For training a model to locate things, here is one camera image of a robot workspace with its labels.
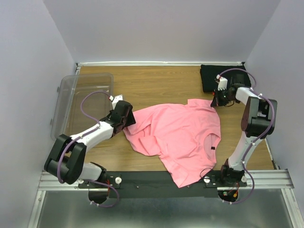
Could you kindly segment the pink t shirt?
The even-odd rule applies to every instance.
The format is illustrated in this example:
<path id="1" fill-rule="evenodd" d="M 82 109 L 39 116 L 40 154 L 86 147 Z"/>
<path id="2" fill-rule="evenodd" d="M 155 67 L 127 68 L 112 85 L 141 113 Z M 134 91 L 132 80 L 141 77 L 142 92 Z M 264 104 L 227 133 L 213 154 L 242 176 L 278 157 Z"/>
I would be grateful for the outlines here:
<path id="1" fill-rule="evenodd" d="M 136 123 L 125 132 L 132 148 L 158 156 L 178 188 L 193 184 L 217 163 L 220 119 L 210 100 L 158 104 L 133 113 Z"/>

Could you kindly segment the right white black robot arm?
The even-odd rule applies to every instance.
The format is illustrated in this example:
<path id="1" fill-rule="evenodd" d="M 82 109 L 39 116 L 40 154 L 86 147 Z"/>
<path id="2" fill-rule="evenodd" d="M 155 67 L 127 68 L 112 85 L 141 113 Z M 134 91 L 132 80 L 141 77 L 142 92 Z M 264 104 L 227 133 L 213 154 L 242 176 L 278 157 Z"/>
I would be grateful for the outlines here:
<path id="1" fill-rule="evenodd" d="M 262 93 L 254 91 L 253 87 L 240 83 L 228 85 L 224 71 L 216 76 L 218 84 L 214 90 L 211 107 L 225 106 L 228 103 L 243 103 L 245 109 L 241 119 L 241 137 L 232 153 L 215 172 L 215 178 L 220 185 L 231 186 L 241 182 L 246 173 L 247 162 L 253 151 L 275 129 L 277 101 L 268 99 Z"/>

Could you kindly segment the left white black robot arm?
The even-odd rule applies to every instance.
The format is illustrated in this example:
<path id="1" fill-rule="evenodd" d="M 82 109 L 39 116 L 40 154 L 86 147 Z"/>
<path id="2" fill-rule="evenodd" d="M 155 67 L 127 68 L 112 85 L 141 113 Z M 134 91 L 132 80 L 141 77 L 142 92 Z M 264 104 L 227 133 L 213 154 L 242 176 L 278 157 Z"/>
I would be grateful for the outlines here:
<path id="1" fill-rule="evenodd" d="M 113 108 L 91 128 L 72 136 L 58 136 L 44 170 L 57 177 L 60 183 L 73 184 L 87 180 L 96 188 L 102 187 L 106 181 L 106 169 L 92 162 L 85 163 L 86 152 L 135 124 L 133 106 L 129 102 L 113 102 Z"/>

